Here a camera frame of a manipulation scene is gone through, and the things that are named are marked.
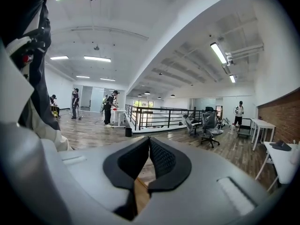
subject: white desk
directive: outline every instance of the white desk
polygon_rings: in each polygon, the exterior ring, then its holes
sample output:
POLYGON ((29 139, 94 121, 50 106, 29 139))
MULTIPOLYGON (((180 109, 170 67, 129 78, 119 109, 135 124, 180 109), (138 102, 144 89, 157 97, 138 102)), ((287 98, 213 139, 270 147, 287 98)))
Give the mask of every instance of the white desk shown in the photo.
POLYGON ((258 179, 259 175, 261 175, 264 166, 266 163, 274 164, 277 172, 277 177, 275 178, 274 182, 269 187, 268 191, 273 187, 275 182, 279 179, 279 182, 282 184, 288 184, 292 181, 294 174, 297 171, 298 164, 291 164, 290 158, 294 151, 294 148, 297 146, 296 144, 288 144, 292 149, 290 151, 282 151, 274 149, 270 142, 264 142, 264 145, 267 148, 267 157, 263 162, 261 169, 258 172, 255 180, 258 179))
POLYGON ((259 136, 260 130, 262 129, 262 133, 263 133, 264 129, 266 129, 265 134, 264 134, 264 139, 263 139, 263 141, 265 142, 266 141, 266 136, 267 136, 268 128, 272 129, 272 134, 271 134, 271 138, 270 138, 270 142, 272 142, 273 136, 274 136, 275 125, 270 124, 270 123, 268 123, 268 122, 266 122, 264 120, 260 120, 260 119, 254 119, 254 118, 252 118, 251 120, 253 121, 253 123, 252 123, 252 128, 253 128, 252 131, 253 131, 253 133, 252 133, 252 141, 251 141, 251 143, 253 143, 253 141, 254 141, 255 127, 257 127, 257 135, 256 135, 255 143, 254 143, 254 146, 253 146, 253 149, 252 149, 252 151, 254 151, 255 147, 257 145, 257 140, 258 140, 258 136, 259 136))
POLYGON ((112 126, 112 128, 125 128, 126 126, 121 126, 121 114, 125 113, 126 110, 124 109, 118 109, 118 110, 113 110, 113 122, 115 122, 115 115, 118 115, 118 125, 117 126, 112 126))

